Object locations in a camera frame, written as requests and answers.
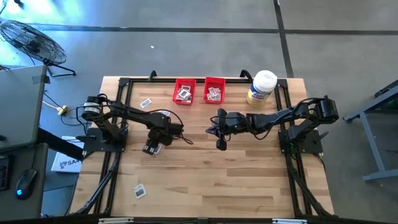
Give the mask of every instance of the white bottle cap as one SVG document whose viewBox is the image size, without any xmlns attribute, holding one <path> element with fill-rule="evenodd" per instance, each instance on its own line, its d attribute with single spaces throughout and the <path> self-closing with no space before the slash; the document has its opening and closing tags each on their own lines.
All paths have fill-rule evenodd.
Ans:
<svg viewBox="0 0 398 224">
<path fill-rule="evenodd" d="M 270 92 L 274 90 L 278 77 L 268 70 L 260 71 L 254 77 L 254 86 L 261 92 Z"/>
</svg>

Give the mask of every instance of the gray floor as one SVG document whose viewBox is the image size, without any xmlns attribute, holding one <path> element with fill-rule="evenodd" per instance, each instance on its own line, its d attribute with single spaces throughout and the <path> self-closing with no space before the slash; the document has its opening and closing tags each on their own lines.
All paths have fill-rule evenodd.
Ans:
<svg viewBox="0 0 398 224">
<path fill-rule="evenodd" d="M 41 0 L 40 8 L 32 2 L 26 0 L 23 11 L 10 2 L 0 17 L 78 26 L 277 28 L 272 0 L 120 0 L 118 4 L 105 0 Z M 280 0 L 280 5 L 286 29 L 397 30 L 395 0 Z M 68 59 L 64 65 L 78 73 L 76 77 L 52 78 L 52 84 L 46 87 L 55 101 L 71 107 L 97 94 L 104 75 L 148 75 L 156 70 L 162 76 L 235 77 L 245 68 L 253 74 L 268 69 L 286 77 L 279 34 L 45 33 L 65 49 Z M 397 79 L 397 41 L 398 35 L 287 36 L 295 77 L 304 78 L 309 96 L 327 94 L 336 100 L 341 116 L 360 108 L 376 91 Z M 7 43 L 0 42 L 0 55 L 3 65 L 32 64 Z M 375 132 L 383 136 L 378 122 L 373 123 Z M 40 125 L 58 136 L 83 132 L 79 127 L 64 126 L 46 106 Z M 341 119 L 319 129 L 330 132 L 323 146 L 335 213 L 397 222 L 398 178 L 362 181 L 362 175 L 377 169 L 362 124 L 345 124 Z M 48 167 L 54 155 L 49 153 Z M 398 159 L 395 154 L 386 154 L 385 158 L 392 166 Z M 51 189 L 73 185 L 74 181 L 75 175 L 48 170 L 44 213 L 65 213 L 72 188 Z"/>
</svg>

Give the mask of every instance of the red bin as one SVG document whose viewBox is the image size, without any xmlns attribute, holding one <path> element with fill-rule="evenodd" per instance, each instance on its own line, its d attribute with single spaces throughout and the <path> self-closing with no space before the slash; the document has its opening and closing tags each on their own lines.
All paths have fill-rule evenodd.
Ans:
<svg viewBox="0 0 398 224">
<path fill-rule="evenodd" d="M 173 94 L 174 103 L 181 104 L 181 105 L 192 105 L 193 99 L 194 99 L 194 96 L 195 96 L 195 85 L 196 84 L 197 84 L 196 80 L 187 79 L 187 78 L 178 78 L 178 79 L 176 79 L 175 86 L 174 86 L 174 94 Z M 178 100 L 177 99 L 178 89 L 180 89 L 181 86 L 183 86 L 183 85 L 191 87 L 190 93 L 191 93 L 191 96 L 192 96 L 192 100 L 191 100 L 190 103 L 184 102 L 182 100 Z"/>
<path fill-rule="evenodd" d="M 221 100 L 207 100 L 207 94 L 210 92 L 209 88 L 218 88 L 221 90 Z M 205 79 L 205 94 L 203 95 L 203 99 L 206 103 L 222 103 L 224 102 L 224 94 L 225 94 L 225 78 L 215 78 L 215 77 L 206 77 Z"/>
</svg>

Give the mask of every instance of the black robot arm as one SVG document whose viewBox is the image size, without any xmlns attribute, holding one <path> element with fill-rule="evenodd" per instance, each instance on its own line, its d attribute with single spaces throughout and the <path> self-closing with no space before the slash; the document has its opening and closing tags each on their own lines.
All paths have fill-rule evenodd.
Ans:
<svg viewBox="0 0 398 224">
<path fill-rule="evenodd" d="M 275 125 L 305 119 L 302 123 L 289 128 L 289 140 L 301 141 L 305 135 L 320 124 L 331 124 L 338 119 L 338 112 L 334 100 L 324 98 L 309 98 L 297 104 L 294 108 L 280 110 L 273 114 L 246 114 L 239 112 L 227 113 L 219 109 L 217 116 L 210 120 L 213 126 L 206 130 L 219 138 L 216 146 L 226 150 L 225 136 L 239 133 L 251 133 L 258 140 L 264 139 Z M 267 132 L 263 137 L 258 135 Z"/>
<path fill-rule="evenodd" d="M 111 101 L 104 96 L 89 96 L 81 115 L 86 121 L 94 122 L 102 131 L 102 141 L 115 144 L 123 138 L 123 128 L 112 124 L 110 118 L 124 118 L 146 125 L 150 130 L 148 140 L 143 148 L 145 153 L 153 155 L 159 143 L 168 146 L 173 139 L 180 138 L 183 124 L 172 123 L 171 118 L 162 113 L 148 113 L 117 101 Z M 103 107 L 109 107 L 110 111 L 103 112 Z"/>
</svg>

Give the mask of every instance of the wooden table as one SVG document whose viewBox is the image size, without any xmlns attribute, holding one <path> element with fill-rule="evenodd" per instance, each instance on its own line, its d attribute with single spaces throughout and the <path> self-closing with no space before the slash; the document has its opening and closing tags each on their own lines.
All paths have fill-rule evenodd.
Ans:
<svg viewBox="0 0 398 224">
<path fill-rule="evenodd" d="M 119 78 L 104 77 L 101 93 L 114 100 Z M 292 105 L 307 97 L 303 79 L 290 78 L 287 81 Z M 205 133 L 205 129 L 211 126 L 209 118 L 216 115 L 218 108 L 243 114 L 275 112 L 274 94 L 268 98 L 265 108 L 258 109 L 246 103 L 249 84 L 227 84 L 225 101 L 221 105 L 205 103 L 203 88 L 204 84 L 197 84 L 193 104 L 185 106 L 172 101 L 173 83 L 134 84 L 131 106 L 141 108 L 139 104 L 150 98 L 153 103 L 144 110 L 164 108 L 176 112 L 184 122 L 184 136 L 194 145 L 183 140 L 173 141 L 159 155 L 152 157 L 141 151 L 148 130 L 144 125 L 130 121 L 112 216 L 293 217 L 286 161 L 280 153 L 277 137 L 278 126 L 262 141 L 251 134 L 232 136 L 227 151 L 218 150 L 216 137 Z M 173 122 L 178 122 L 173 115 L 171 117 Z M 97 188 L 103 157 L 104 153 L 95 152 L 84 160 L 71 212 L 82 207 Z M 309 189 L 324 208 L 333 213 L 322 163 L 311 154 L 303 154 L 302 157 Z M 147 195 L 137 200 L 132 189 L 140 183 L 145 185 Z M 297 192 L 300 208 L 304 211 L 302 193 L 300 190 Z M 102 207 L 107 196 L 108 189 L 105 189 Z"/>
</svg>

